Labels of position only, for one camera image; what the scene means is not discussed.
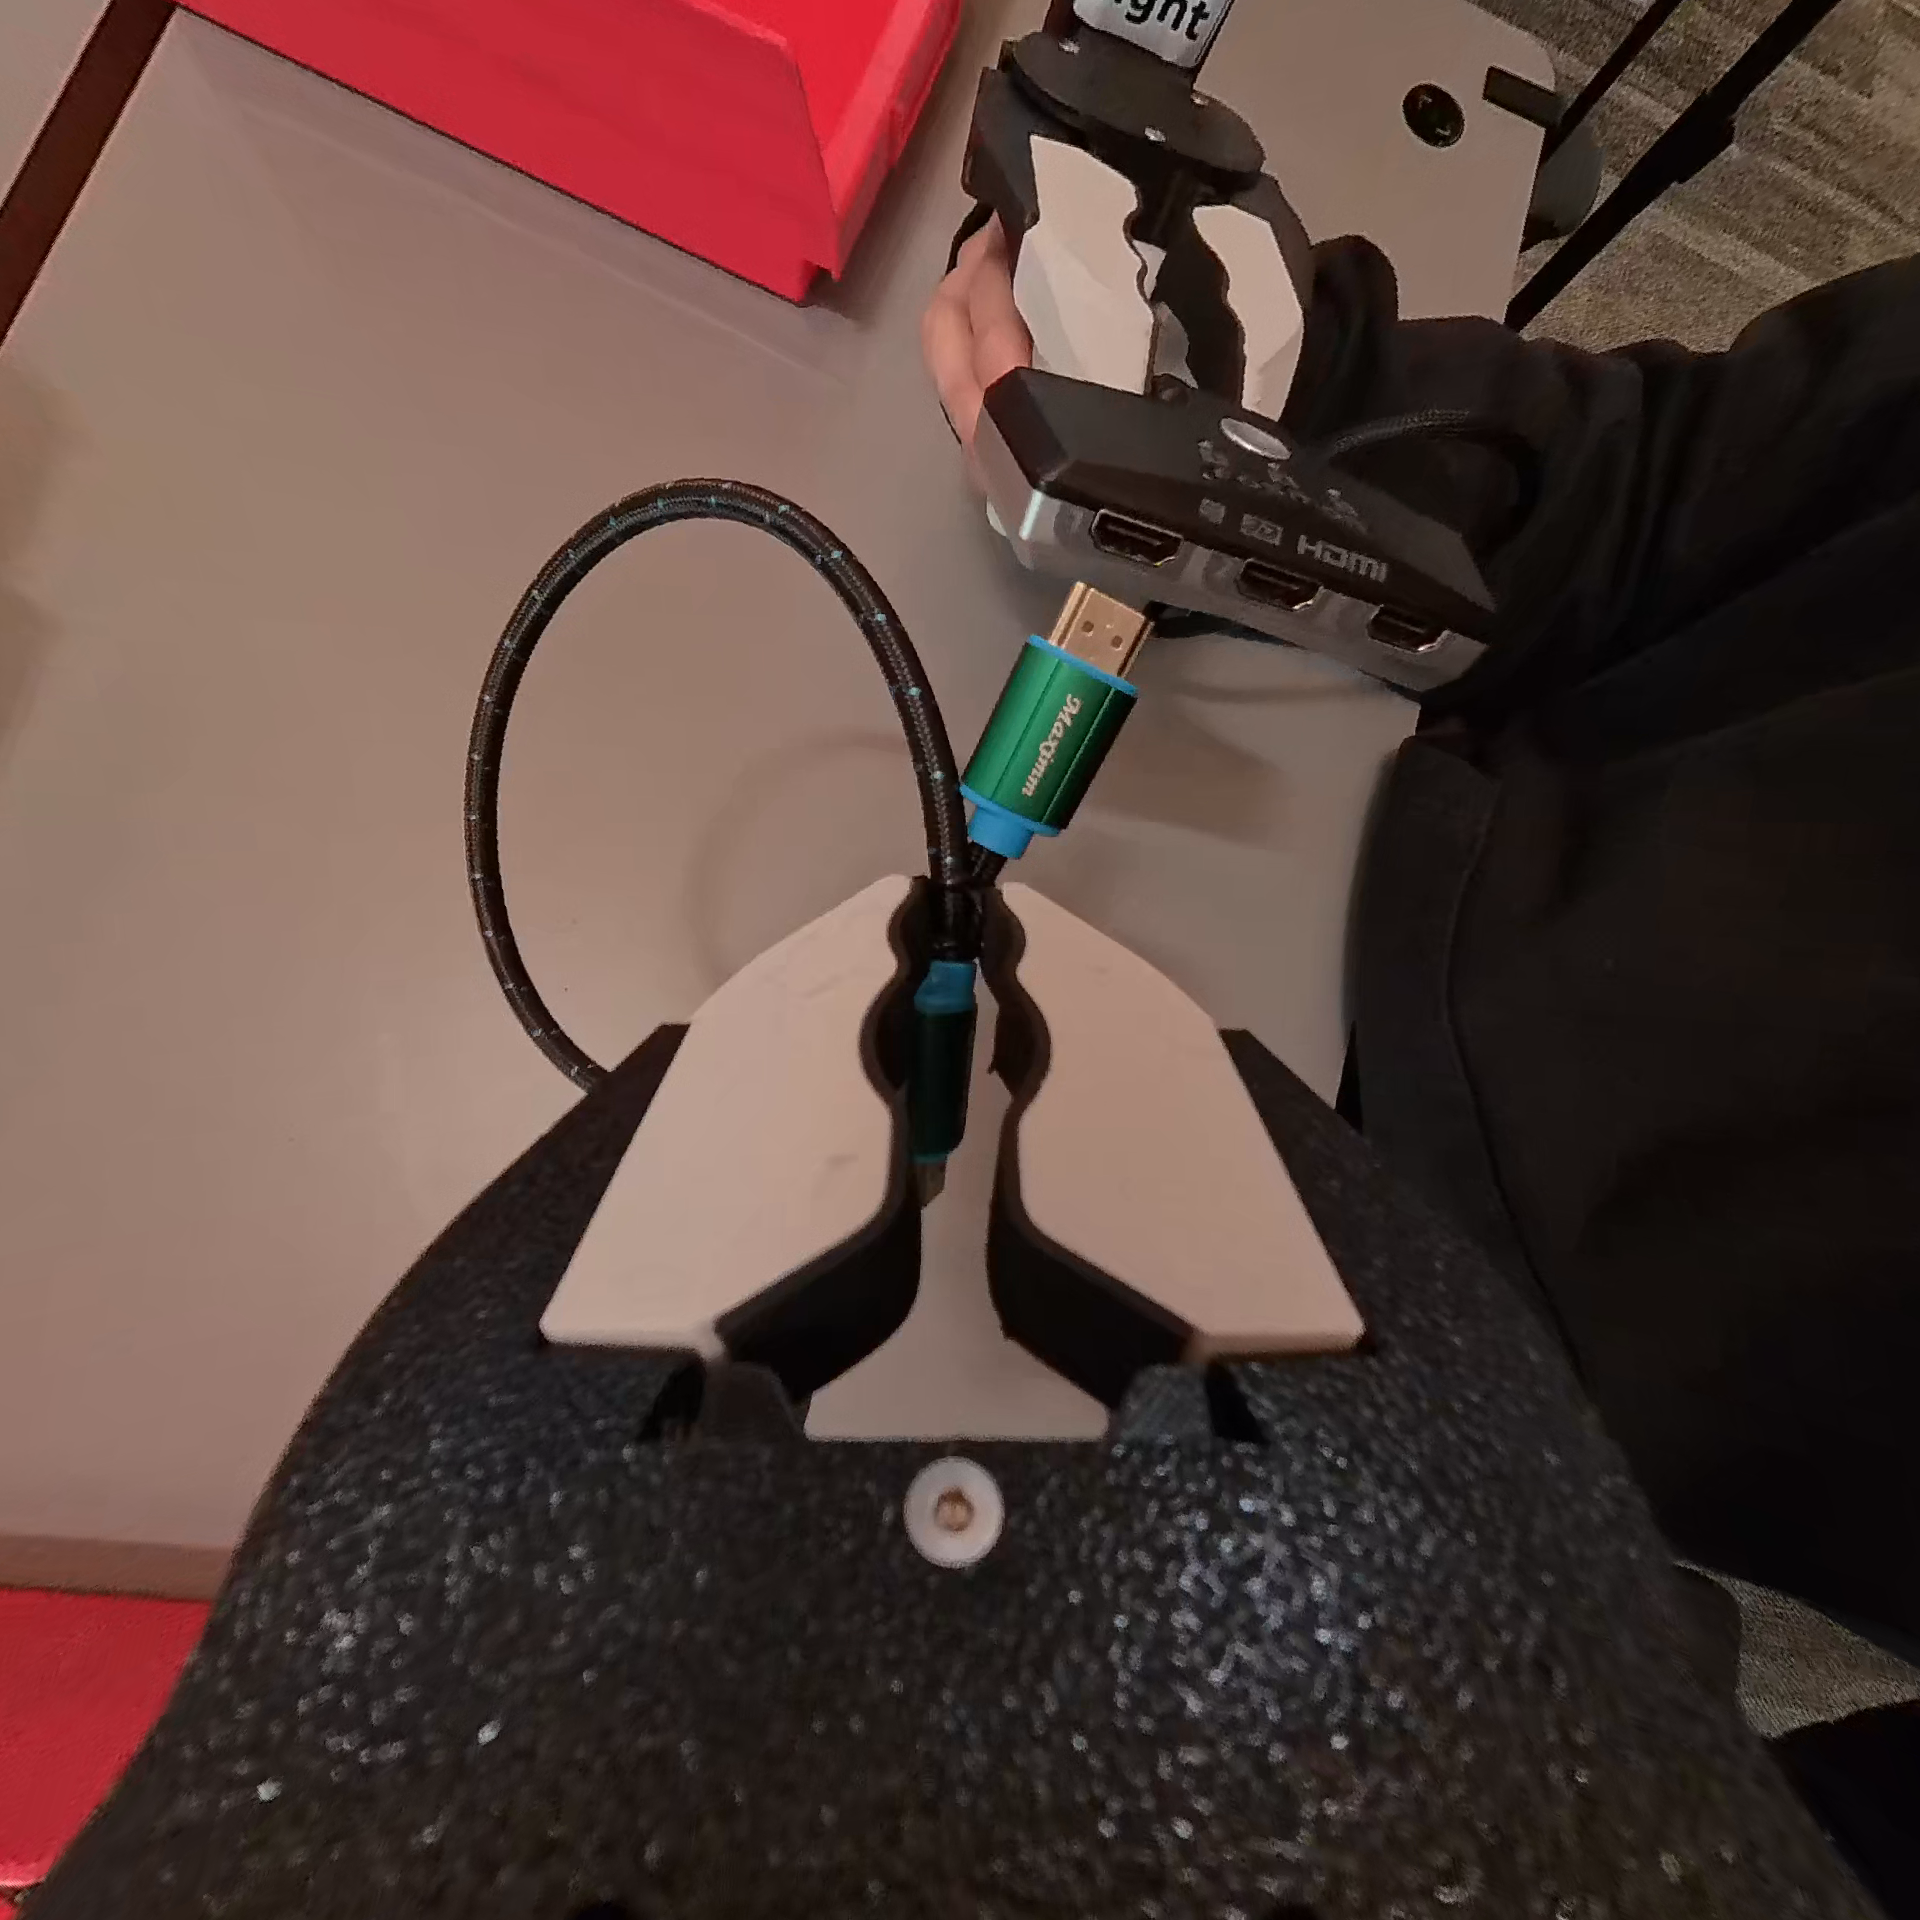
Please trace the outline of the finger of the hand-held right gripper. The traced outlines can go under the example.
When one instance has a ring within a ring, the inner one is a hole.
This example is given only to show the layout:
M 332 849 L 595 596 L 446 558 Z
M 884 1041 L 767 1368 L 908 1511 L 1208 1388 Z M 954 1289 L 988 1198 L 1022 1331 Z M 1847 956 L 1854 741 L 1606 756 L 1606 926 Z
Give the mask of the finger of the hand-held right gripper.
M 1032 140 L 1036 219 L 1014 261 L 1014 304 L 1032 366 L 1144 396 L 1154 361 L 1146 265 L 1132 244 L 1135 184 L 1098 156 Z
M 1276 423 L 1296 379 L 1314 252 L 1285 199 L 1197 202 L 1167 241 L 1154 297 L 1200 391 Z

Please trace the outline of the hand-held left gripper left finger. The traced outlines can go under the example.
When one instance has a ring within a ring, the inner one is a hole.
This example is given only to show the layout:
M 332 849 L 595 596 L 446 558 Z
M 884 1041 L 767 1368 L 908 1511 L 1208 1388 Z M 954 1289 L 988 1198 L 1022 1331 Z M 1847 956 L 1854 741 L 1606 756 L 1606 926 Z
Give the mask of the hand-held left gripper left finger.
M 920 1289 L 883 1016 L 916 885 L 883 877 L 726 980 L 678 1036 L 539 1318 L 552 1347 L 841 1381 Z

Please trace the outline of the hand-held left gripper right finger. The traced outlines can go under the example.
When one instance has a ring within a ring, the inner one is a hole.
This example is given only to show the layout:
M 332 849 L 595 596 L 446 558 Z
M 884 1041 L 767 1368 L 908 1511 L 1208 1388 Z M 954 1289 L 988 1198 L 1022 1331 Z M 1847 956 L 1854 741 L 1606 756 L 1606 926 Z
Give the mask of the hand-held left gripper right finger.
M 1011 881 L 988 913 L 1002 1333 L 1104 1408 L 1154 1368 L 1352 1356 L 1364 1315 L 1210 1012 Z

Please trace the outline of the black video switch box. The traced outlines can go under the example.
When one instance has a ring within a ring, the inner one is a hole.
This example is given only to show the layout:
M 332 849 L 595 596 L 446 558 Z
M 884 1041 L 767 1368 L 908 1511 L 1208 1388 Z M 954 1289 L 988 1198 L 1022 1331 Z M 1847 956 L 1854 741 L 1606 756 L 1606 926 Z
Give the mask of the black video switch box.
M 1214 396 L 1014 369 L 973 460 L 1025 568 L 1162 635 L 1296 649 L 1406 695 L 1464 678 L 1488 642 L 1495 601 L 1459 532 Z

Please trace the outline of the person's right forearm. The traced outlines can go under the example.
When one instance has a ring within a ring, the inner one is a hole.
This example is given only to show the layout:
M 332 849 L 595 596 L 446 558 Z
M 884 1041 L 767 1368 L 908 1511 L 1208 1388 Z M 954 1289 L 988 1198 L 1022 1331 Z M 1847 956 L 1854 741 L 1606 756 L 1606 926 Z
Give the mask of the person's right forearm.
M 1610 351 L 1406 320 L 1377 244 L 1314 252 L 1283 419 L 1455 529 L 1495 601 L 1430 714 L 1495 723 L 1577 684 L 1715 692 L 1918 667 L 1918 259 L 1773 307 L 1727 347 Z

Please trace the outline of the person's right hand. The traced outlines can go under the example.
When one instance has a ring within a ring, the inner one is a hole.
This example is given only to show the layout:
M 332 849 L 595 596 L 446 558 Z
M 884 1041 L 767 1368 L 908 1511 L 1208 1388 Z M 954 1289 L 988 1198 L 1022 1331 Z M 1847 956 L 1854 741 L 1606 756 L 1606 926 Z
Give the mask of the person's right hand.
M 973 468 L 984 391 L 1032 364 L 1032 336 L 1014 297 L 1014 259 L 997 216 L 973 230 L 937 283 L 920 322 L 923 366 L 945 423 Z

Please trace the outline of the black metal stand legs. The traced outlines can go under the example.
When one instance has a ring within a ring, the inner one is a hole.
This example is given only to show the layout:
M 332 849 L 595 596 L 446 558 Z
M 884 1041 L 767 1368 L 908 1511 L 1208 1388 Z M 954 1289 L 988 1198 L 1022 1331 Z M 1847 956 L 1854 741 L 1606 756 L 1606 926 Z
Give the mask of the black metal stand legs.
M 1537 322 L 1645 211 L 1733 147 L 1741 109 L 1837 13 L 1837 3 L 1784 3 L 1619 181 L 1606 184 L 1598 109 L 1680 10 L 1683 3 L 1648 3 L 1571 95 L 1545 91 L 1496 66 L 1485 73 L 1485 105 L 1506 109 L 1542 130 L 1523 251 L 1545 244 L 1549 256 L 1510 291 L 1502 311 L 1510 330 Z

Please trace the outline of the person's black jacket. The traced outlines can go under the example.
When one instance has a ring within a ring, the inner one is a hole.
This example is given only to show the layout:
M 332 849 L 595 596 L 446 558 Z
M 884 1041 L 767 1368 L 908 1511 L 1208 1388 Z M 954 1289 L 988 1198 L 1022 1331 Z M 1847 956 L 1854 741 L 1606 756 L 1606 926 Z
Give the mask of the person's black jacket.
M 1918 628 L 1705 625 L 1420 732 L 1356 917 L 1364 1127 L 1687 1559 L 1918 1646 Z

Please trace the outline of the red plastic box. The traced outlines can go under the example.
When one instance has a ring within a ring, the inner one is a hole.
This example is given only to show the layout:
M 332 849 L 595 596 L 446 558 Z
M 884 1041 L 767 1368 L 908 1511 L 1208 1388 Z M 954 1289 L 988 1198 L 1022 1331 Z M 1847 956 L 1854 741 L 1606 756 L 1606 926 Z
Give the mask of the red plastic box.
M 3 1589 L 6 1916 L 120 1781 L 207 1616 L 207 1600 Z
M 186 3 L 801 304 L 847 276 L 959 3 Z

